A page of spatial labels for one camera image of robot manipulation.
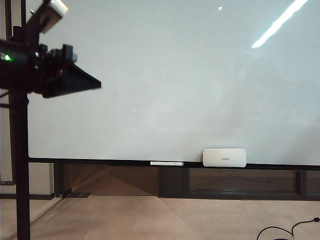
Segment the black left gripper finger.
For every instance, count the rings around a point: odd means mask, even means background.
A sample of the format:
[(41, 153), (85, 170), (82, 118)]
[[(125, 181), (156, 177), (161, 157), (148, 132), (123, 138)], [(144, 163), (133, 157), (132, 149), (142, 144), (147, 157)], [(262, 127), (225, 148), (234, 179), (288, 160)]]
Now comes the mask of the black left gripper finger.
[(72, 64), (61, 69), (54, 78), (46, 80), (41, 95), (43, 98), (53, 98), (101, 87), (102, 83), (99, 80)]

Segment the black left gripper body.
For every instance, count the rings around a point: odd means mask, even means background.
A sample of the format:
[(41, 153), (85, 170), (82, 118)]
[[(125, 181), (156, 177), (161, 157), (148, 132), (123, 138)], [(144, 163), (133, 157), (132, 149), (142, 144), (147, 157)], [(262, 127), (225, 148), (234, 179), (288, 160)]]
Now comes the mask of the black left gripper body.
[(35, 61), (38, 67), (31, 77), (31, 91), (40, 95), (65, 95), (74, 90), (68, 86), (67, 74), (72, 71), (77, 61), (72, 45), (63, 44), (62, 48), (48, 50), (48, 46), (40, 44), (37, 52), (39, 59)]

